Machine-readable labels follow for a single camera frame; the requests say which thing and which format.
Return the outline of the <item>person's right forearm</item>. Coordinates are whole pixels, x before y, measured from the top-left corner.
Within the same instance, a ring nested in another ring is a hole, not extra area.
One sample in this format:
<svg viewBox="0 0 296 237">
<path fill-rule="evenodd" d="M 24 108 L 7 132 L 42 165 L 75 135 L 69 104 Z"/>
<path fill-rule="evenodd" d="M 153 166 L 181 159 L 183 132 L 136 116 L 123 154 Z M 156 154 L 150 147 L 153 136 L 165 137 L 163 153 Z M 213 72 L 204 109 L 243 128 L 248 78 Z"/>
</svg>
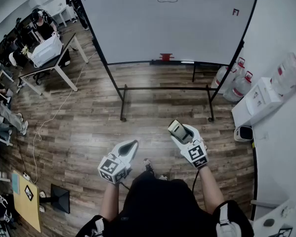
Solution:
<svg viewBox="0 0 296 237">
<path fill-rule="evenodd" d="M 208 166 L 199 169 L 200 180 L 202 184 L 203 199 L 205 209 L 213 214 L 225 200 L 223 194 Z"/>
</svg>

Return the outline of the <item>yellow board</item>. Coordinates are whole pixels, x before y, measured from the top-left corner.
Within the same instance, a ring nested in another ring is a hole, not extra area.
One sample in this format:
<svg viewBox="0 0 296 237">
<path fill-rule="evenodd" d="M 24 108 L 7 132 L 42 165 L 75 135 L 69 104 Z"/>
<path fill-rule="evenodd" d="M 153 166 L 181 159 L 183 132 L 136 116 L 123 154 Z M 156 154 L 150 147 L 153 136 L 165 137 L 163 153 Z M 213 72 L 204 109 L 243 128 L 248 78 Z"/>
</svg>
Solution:
<svg viewBox="0 0 296 237">
<path fill-rule="evenodd" d="M 14 208 L 18 214 L 29 223 L 39 233 L 41 232 L 41 217 L 40 217 L 40 205 L 39 205 L 39 189 L 38 187 L 26 180 L 23 175 L 17 171 L 13 171 L 19 175 L 19 191 L 20 194 L 13 192 Z M 28 199 L 25 194 L 25 187 L 30 187 L 30 190 L 34 194 L 32 201 Z"/>
</svg>

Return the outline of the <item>teal notebook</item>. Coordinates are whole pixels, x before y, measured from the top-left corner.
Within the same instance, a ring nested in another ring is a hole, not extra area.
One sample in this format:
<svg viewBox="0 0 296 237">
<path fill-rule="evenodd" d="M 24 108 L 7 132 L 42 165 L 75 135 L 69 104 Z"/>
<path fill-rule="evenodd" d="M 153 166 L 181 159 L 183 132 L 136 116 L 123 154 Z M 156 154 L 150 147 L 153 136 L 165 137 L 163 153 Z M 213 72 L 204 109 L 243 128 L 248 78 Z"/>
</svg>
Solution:
<svg viewBox="0 0 296 237">
<path fill-rule="evenodd" d="M 17 173 L 12 173 L 12 189 L 16 194 L 20 194 L 19 191 L 19 175 Z"/>
</svg>

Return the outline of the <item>white microwave oven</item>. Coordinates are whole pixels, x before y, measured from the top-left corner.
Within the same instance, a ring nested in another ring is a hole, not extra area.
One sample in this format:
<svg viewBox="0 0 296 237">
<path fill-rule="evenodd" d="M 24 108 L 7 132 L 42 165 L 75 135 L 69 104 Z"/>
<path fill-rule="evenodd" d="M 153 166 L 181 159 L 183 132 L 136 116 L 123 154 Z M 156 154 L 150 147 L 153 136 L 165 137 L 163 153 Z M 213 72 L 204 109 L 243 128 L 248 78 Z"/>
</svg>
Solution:
<svg viewBox="0 0 296 237">
<path fill-rule="evenodd" d="M 39 68 L 56 56 L 60 55 L 62 42 L 58 35 L 53 35 L 49 39 L 38 45 L 31 55 L 31 61 L 35 68 Z"/>
</svg>

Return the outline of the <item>black table with white legs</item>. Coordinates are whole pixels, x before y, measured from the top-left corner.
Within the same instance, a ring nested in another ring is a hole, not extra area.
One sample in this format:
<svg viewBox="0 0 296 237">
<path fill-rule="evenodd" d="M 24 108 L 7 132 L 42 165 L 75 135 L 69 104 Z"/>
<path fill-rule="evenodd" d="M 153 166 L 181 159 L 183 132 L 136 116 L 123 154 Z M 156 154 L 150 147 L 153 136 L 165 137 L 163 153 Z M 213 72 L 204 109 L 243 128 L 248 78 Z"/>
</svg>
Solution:
<svg viewBox="0 0 296 237">
<path fill-rule="evenodd" d="M 35 68 L 34 65 L 31 65 L 29 62 L 26 64 L 26 66 L 22 69 L 22 71 L 19 74 L 19 79 L 22 80 L 26 85 L 28 85 L 32 90 L 34 90 L 38 95 L 42 95 L 42 92 L 40 92 L 34 85 L 29 83 L 26 80 L 26 77 L 35 75 L 37 73 L 42 73 L 44 71 L 49 71 L 55 69 L 56 72 L 65 80 L 65 82 L 71 87 L 71 89 L 75 92 L 78 91 L 78 88 L 72 83 L 72 81 L 67 77 L 67 75 L 64 73 L 64 71 L 60 68 L 59 62 L 63 58 L 63 55 L 65 51 L 69 48 L 72 42 L 75 42 L 76 47 L 82 56 L 83 60 L 88 63 L 89 59 L 86 57 L 77 37 L 76 33 L 65 33 L 62 37 L 62 43 L 63 47 L 61 50 L 60 55 L 53 58 L 52 60 L 48 61 L 46 64 L 39 68 Z"/>
</svg>

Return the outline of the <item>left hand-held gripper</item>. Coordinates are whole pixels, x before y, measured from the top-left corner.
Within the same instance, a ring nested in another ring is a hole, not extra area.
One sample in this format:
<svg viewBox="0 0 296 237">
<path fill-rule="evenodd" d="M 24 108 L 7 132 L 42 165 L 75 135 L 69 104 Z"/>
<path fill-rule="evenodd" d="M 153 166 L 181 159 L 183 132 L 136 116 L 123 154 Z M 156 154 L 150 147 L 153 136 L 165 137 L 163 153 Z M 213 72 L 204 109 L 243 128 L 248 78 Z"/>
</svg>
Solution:
<svg viewBox="0 0 296 237">
<path fill-rule="evenodd" d="M 112 184 L 120 183 L 132 171 L 130 165 L 124 162 L 133 160 L 138 146 L 137 140 L 118 143 L 112 152 L 101 160 L 98 166 L 99 176 Z"/>
</svg>

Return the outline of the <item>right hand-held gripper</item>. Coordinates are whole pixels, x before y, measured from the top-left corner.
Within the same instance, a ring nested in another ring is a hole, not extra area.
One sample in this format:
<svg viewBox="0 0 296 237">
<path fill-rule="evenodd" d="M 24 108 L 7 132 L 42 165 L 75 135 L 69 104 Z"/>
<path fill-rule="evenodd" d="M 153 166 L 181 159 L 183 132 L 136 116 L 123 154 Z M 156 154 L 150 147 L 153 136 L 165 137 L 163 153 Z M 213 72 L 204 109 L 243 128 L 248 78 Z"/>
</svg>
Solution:
<svg viewBox="0 0 296 237">
<path fill-rule="evenodd" d="M 175 136 L 171 136 L 171 139 L 179 148 L 181 154 L 192 166 L 195 168 L 201 168 L 209 162 L 205 145 L 202 142 L 202 137 L 196 128 L 187 124 L 184 124 L 183 126 L 186 133 L 192 137 L 193 143 L 184 143 Z"/>
</svg>

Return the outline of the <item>clear water bottle red cap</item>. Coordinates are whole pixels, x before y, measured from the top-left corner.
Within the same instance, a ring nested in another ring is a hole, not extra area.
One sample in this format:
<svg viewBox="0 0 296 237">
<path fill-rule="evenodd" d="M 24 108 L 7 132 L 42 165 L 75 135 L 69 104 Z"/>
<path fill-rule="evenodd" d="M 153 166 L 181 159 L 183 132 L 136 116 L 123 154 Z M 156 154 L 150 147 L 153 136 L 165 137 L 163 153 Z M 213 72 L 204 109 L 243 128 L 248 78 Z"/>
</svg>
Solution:
<svg viewBox="0 0 296 237">
<path fill-rule="evenodd" d="M 223 97 L 230 102 L 239 102 L 251 89 L 253 74 L 247 71 L 244 77 L 237 77 L 224 92 Z"/>
<path fill-rule="evenodd" d="M 232 83 L 232 81 L 235 78 L 236 72 L 237 72 L 237 68 L 234 66 L 231 71 L 229 72 L 227 78 L 225 79 L 224 83 L 221 83 L 222 79 L 224 78 L 225 74 L 228 71 L 228 67 L 227 66 L 222 66 L 221 68 L 219 68 L 216 76 L 214 77 L 212 83 L 211 83 L 211 88 L 218 88 L 220 85 L 221 88 L 218 91 L 218 94 L 224 94 L 224 92 L 228 89 L 228 87 L 230 86 L 230 84 Z"/>
<path fill-rule="evenodd" d="M 245 59 L 242 57 L 239 57 L 237 63 L 235 64 L 235 68 L 236 68 L 235 78 L 245 76 L 244 64 L 245 64 Z"/>
</svg>

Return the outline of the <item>clear plastic wrapped package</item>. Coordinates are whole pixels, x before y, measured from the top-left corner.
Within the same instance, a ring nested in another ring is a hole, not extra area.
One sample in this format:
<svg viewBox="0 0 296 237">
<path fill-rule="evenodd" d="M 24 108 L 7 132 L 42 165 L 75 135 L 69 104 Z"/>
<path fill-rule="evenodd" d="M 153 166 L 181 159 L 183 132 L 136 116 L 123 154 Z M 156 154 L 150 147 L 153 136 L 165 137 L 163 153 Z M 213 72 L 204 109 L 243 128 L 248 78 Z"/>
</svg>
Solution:
<svg viewBox="0 0 296 237">
<path fill-rule="evenodd" d="M 282 96 L 289 94 L 296 86 L 296 56 L 293 52 L 288 53 L 274 70 L 270 83 L 274 91 Z"/>
</svg>

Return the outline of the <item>person's black clothing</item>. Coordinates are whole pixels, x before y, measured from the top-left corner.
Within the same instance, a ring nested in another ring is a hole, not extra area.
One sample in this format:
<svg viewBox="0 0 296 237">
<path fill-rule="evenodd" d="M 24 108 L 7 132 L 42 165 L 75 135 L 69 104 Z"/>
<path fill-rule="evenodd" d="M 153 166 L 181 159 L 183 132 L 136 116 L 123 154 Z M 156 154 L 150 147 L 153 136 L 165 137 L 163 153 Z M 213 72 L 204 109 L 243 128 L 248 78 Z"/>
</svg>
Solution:
<svg viewBox="0 0 296 237">
<path fill-rule="evenodd" d="M 76 237 L 218 237 L 220 208 L 202 210 L 187 184 L 147 171 L 132 183 L 122 211 L 109 221 L 95 215 Z"/>
</svg>

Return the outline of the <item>person's left forearm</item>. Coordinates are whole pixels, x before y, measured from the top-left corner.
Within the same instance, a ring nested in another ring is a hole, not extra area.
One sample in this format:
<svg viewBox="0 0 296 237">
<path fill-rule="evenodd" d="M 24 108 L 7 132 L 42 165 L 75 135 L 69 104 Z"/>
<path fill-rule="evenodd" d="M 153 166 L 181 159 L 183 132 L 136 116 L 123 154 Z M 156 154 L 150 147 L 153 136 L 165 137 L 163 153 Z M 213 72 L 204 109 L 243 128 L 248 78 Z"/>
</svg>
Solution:
<svg viewBox="0 0 296 237">
<path fill-rule="evenodd" d="M 113 221 L 119 214 L 119 186 L 108 183 L 104 192 L 100 213 L 107 221 Z"/>
</svg>

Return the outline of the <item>black stand base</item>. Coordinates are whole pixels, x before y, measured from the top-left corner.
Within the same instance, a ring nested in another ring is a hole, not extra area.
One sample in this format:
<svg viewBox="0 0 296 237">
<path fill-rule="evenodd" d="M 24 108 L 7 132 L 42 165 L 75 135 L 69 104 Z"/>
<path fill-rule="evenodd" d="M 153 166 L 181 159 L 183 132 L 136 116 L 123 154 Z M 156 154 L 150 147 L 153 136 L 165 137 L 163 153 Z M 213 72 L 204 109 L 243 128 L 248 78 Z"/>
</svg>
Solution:
<svg viewBox="0 0 296 237">
<path fill-rule="evenodd" d="M 70 214 L 70 192 L 67 189 L 51 184 L 51 205 L 58 210 Z"/>
</svg>

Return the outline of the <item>white water dispenser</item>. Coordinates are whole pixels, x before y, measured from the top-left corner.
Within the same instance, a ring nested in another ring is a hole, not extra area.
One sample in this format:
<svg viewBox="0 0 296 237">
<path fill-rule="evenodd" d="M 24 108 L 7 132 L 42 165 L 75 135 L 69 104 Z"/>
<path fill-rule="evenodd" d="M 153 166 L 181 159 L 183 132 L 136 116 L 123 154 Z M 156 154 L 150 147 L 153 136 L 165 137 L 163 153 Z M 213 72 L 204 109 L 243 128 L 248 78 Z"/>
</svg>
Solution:
<svg viewBox="0 0 296 237">
<path fill-rule="evenodd" d="M 235 126 L 253 125 L 282 104 L 282 97 L 272 88 L 271 78 L 261 77 L 232 109 Z"/>
</svg>

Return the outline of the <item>black square tag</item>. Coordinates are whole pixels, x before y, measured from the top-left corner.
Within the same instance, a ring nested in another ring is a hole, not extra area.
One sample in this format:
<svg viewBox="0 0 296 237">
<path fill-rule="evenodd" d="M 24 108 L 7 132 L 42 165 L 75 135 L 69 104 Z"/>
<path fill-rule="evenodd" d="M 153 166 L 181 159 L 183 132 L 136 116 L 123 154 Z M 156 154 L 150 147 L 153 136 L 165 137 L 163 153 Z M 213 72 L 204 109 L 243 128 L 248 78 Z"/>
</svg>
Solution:
<svg viewBox="0 0 296 237">
<path fill-rule="evenodd" d="M 28 197 L 28 199 L 29 199 L 30 201 L 32 201 L 32 199 L 33 199 L 33 197 L 34 197 L 34 194 L 33 194 L 32 191 L 30 190 L 30 187 L 29 187 L 28 185 L 25 187 L 25 194 L 26 194 L 26 196 Z"/>
</svg>

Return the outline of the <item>large white curved panel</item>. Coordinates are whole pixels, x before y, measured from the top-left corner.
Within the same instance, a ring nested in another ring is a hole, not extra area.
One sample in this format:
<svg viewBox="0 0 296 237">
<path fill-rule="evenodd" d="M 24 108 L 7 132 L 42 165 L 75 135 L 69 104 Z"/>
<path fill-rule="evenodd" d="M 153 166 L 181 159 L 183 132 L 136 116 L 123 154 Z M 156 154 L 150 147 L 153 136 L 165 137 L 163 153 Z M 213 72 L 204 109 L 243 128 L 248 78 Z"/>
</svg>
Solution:
<svg viewBox="0 0 296 237">
<path fill-rule="evenodd" d="M 106 70 L 130 63 L 232 67 L 257 0 L 78 0 Z M 174 59 L 161 61 L 161 53 Z"/>
</svg>

